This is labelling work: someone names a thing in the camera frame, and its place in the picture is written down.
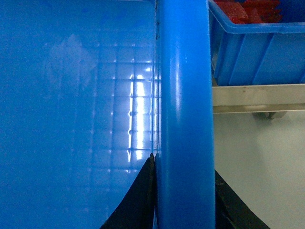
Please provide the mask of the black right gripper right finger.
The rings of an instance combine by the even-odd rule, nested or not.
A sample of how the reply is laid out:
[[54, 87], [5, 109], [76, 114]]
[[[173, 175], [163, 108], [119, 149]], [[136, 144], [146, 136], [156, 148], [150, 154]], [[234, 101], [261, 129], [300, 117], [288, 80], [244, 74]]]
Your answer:
[[215, 200], [217, 229], [269, 228], [248, 208], [218, 172], [215, 172]]

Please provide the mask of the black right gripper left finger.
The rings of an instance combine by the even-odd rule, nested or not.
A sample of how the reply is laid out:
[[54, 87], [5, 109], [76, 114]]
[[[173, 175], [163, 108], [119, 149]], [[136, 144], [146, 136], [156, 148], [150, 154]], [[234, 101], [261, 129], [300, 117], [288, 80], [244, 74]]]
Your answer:
[[152, 229], [155, 205], [155, 158], [153, 154], [150, 154], [121, 203], [101, 228]]

